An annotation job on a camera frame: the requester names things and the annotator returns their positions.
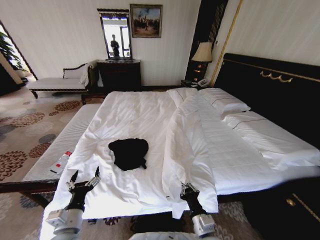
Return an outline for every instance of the telephone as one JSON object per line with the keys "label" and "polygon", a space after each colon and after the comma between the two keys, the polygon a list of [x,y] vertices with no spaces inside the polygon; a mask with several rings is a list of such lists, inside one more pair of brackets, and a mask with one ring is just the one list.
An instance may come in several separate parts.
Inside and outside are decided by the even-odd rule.
{"label": "telephone", "polygon": [[209,80],[204,78],[204,79],[198,81],[198,85],[202,88],[205,88],[209,85]]}

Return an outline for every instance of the robotic hand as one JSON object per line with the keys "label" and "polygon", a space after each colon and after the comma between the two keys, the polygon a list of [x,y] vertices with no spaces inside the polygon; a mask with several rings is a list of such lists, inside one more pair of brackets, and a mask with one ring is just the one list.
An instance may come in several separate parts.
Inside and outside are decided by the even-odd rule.
{"label": "robotic hand", "polygon": [[181,184],[180,198],[185,200],[190,208],[190,217],[192,218],[194,233],[199,237],[204,237],[206,234],[212,233],[214,231],[215,221],[199,203],[199,190],[191,183]]}
{"label": "robotic hand", "polygon": [[81,230],[82,214],[85,211],[86,194],[90,192],[100,181],[99,167],[95,171],[95,176],[89,181],[75,183],[78,170],[72,175],[69,192],[72,194],[71,200],[64,209],[50,212],[46,222],[55,227],[52,240],[77,240]]}

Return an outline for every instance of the window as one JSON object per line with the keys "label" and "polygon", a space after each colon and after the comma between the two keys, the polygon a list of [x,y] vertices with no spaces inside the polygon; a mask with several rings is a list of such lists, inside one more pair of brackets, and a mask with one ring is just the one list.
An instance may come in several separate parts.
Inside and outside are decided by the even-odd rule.
{"label": "window", "polygon": [[98,8],[109,59],[132,59],[129,10]]}
{"label": "window", "polygon": [[0,21],[0,52],[24,81],[36,81],[34,72],[25,61],[13,39]]}

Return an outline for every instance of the floral rug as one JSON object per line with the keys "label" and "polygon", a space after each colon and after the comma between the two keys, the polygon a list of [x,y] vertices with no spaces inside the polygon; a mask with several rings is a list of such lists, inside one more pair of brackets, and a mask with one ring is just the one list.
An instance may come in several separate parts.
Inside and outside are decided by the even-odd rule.
{"label": "floral rug", "polygon": [[[78,93],[39,92],[38,95],[35,99],[23,87],[0,96],[0,183],[21,181],[82,106]],[[1,239],[38,239],[42,214],[42,207],[20,193],[0,194]],[[193,227],[188,215],[185,212],[175,224],[169,224],[174,226],[171,231],[191,233]],[[262,239],[248,223],[240,202],[220,204],[219,214],[213,214],[213,218],[214,236],[221,240]],[[127,240],[134,233],[161,231],[161,226],[171,221],[168,219],[155,214],[83,221],[81,239]],[[160,228],[150,228],[150,222]]]}

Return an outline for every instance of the picture frame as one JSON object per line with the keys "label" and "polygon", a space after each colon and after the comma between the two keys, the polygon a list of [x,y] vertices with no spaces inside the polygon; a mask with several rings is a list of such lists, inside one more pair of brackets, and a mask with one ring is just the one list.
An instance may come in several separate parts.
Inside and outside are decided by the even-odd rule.
{"label": "picture frame", "polygon": [[130,4],[133,38],[161,38],[162,5]]}

